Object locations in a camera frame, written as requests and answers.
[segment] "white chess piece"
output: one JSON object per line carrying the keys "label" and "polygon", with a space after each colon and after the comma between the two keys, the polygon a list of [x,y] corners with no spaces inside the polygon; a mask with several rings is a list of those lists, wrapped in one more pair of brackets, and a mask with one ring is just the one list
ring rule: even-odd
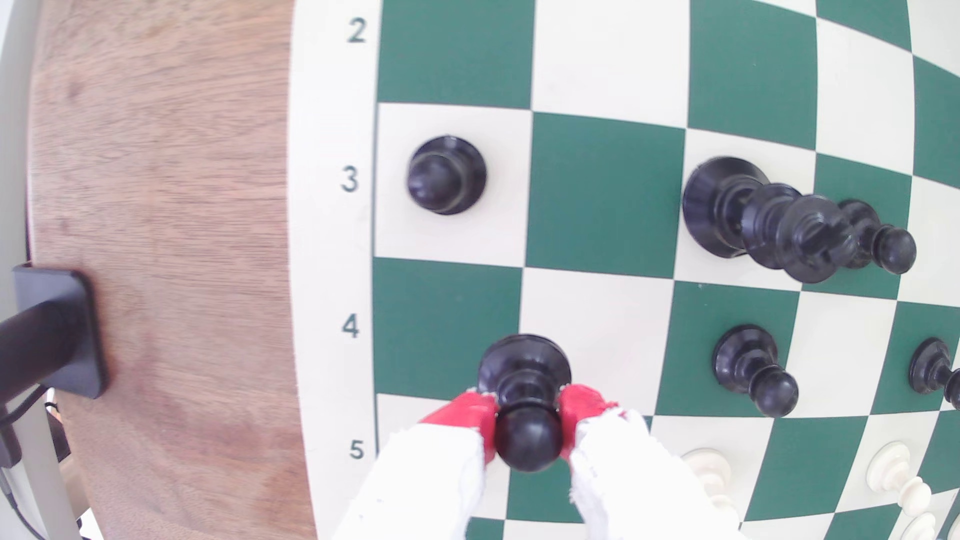
{"label": "white chess piece", "polygon": [[910,522],[900,540],[936,540],[936,526],[937,518],[933,517],[930,512],[926,512]]}
{"label": "white chess piece", "polygon": [[684,455],[684,463],[703,483],[713,506],[720,510],[734,529],[739,528],[740,514],[736,511],[733,499],[727,495],[732,475],[729,461],[719,452],[704,448]]}
{"label": "white chess piece", "polygon": [[930,486],[910,474],[910,450],[895,441],[876,453],[867,467],[867,485],[877,493],[894,491],[903,513],[917,517],[930,506]]}

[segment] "green square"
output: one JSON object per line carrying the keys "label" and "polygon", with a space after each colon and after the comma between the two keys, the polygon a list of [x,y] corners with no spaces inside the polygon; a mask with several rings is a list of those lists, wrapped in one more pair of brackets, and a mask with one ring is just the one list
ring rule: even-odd
{"label": "green square", "polygon": [[813,17],[753,0],[690,2],[691,128],[813,148]]}
{"label": "green square", "polygon": [[960,78],[913,59],[913,174],[960,187]]}
{"label": "green square", "polygon": [[713,349],[729,329],[755,324],[774,336],[783,364],[799,298],[794,291],[674,283],[657,414],[762,416],[748,396],[717,382]]}
{"label": "green square", "polygon": [[470,518],[467,540],[503,540],[503,521]]}
{"label": "green square", "polygon": [[906,0],[817,0],[817,16],[910,50]]}
{"label": "green square", "polygon": [[937,535],[937,538],[947,538],[950,528],[953,527],[953,523],[958,517],[960,517],[960,497],[954,495],[953,506],[950,507],[950,513],[947,514],[947,518],[940,526],[940,534]]}
{"label": "green square", "polygon": [[960,340],[960,308],[897,302],[871,414],[940,410],[943,390],[923,396],[907,381],[910,359],[928,337],[939,337],[955,347]]}
{"label": "green square", "polygon": [[776,419],[747,521],[836,510],[866,426],[866,416]]}
{"label": "green square", "polygon": [[535,114],[527,266],[670,278],[684,130]]}
{"label": "green square", "polygon": [[570,502],[570,467],[558,459],[538,473],[510,471],[507,519],[583,523]]}
{"label": "green square", "polygon": [[374,391],[449,400],[475,386],[483,352],[519,328],[521,272],[374,258]]}
{"label": "green square", "polygon": [[[874,207],[882,223],[905,228],[911,183],[912,179],[901,173],[818,154],[813,190],[837,203],[845,199],[864,201]],[[858,270],[840,268],[823,282],[804,285],[804,290],[891,300],[897,299],[899,288],[900,276],[873,263]]]}
{"label": "green square", "polygon": [[385,0],[380,101],[528,109],[534,0]]}
{"label": "green square", "polygon": [[937,417],[937,425],[926,447],[924,462],[918,476],[930,486],[933,493],[960,487],[960,466],[957,449],[960,448],[960,410],[945,410]]}
{"label": "green square", "polygon": [[837,512],[824,540],[877,540],[887,538],[900,516],[896,504]]}

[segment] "chess piece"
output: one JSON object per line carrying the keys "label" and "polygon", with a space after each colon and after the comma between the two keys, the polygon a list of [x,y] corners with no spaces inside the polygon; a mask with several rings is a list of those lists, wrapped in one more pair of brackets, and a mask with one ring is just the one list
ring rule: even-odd
{"label": "chess piece", "polygon": [[880,224],[867,203],[851,199],[838,206],[822,195],[801,195],[789,185],[770,184],[738,158],[697,167],[684,189],[683,211],[690,235],[707,251],[723,258],[747,254],[804,283],[870,260],[902,274],[917,256],[913,236]]}
{"label": "chess piece", "polygon": [[757,325],[730,329],[713,349],[713,375],[731,392],[748,394],[764,416],[780,418],[797,406],[797,381],[777,364],[774,337]]}
{"label": "chess piece", "polygon": [[930,486],[910,474],[910,450],[894,441],[876,453],[867,467],[867,485],[877,493],[897,493],[897,504],[903,513],[917,517],[930,506]]}
{"label": "chess piece", "polygon": [[[937,538],[936,527],[937,518],[930,512],[926,512],[906,526],[900,540],[935,540]],[[956,539],[948,536],[947,540]]]}
{"label": "chess piece", "polygon": [[713,449],[702,448],[685,454],[684,463],[704,485],[710,502],[723,514],[731,528],[738,529],[740,514],[736,511],[733,499],[727,495],[732,474],[729,461]]}
{"label": "chess piece", "polygon": [[952,371],[953,364],[947,344],[938,337],[928,337],[917,347],[910,359],[908,378],[910,387],[921,394],[944,389],[944,399],[953,408],[960,409],[960,369]]}
{"label": "chess piece", "polygon": [[526,473],[550,465],[564,443],[557,398],[571,383],[560,347],[528,333],[504,337],[483,354],[477,382],[480,392],[496,394],[493,441],[504,462]]}
{"label": "chess piece", "polygon": [[428,140],[410,159],[407,189],[421,207],[442,215],[473,206],[487,184],[483,156],[465,140],[444,135]]}
{"label": "chess piece", "polygon": [[910,233],[881,223],[874,208],[863,201],[848,199],[839,206],[850,219],[857,242],[848,268],[863,268],[872,261],[891,274],[902,274],[913,266],[917,244]]}

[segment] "wood grain surface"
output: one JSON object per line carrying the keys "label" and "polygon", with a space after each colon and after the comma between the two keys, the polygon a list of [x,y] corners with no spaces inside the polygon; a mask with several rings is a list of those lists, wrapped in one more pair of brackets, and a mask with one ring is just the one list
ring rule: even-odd
{"label": "wood grain surface", "polygon": [[312,538],[287,278],[293,0],[46,0],[34,262],[92,279],[110,386],[61,395],[107,539]]}

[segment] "black pawn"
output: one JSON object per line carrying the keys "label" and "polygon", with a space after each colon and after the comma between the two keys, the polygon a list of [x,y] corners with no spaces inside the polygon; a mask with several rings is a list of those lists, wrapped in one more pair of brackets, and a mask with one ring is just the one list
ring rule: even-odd
{"label": "black pawn", "polygon": [[421,207],[442,215],[472,207],[487,184],[487,165],[470,143],[453,135],[428,140],[410,159],[407,189]]}
{"label": "black pawn", "polygon": [[730,329],[713,350],[713,375],[725,388],[748,394],[764,416],[780,418],[797,406],[797,381],[777,364],[774,337],[757,325]]}
{"label": "black pawn", "polygon": [[917,259],[917,244],[913,235],[900,227],[884,225],[873,207],[848,199],[840,203],[855,230],[856,254],[847,263],[848,268],[863,268],[874,262],[891,274],[909,270]]}
{"label": "black pawn", "polygon": [[557,398],[571,382],[570,364],[554,342],[532,334],[493,343],[480,360],[477,387],[500,407],[493,444],[511,468],[542,471],[564,444]]}
{"label": "black pawn", "polygon": [[960,409],[960,369],[952,371],[951,364],[947,344],[938,337],[928,337],[910,359],[910,387],[921,394],[943,388],[944,398]]}

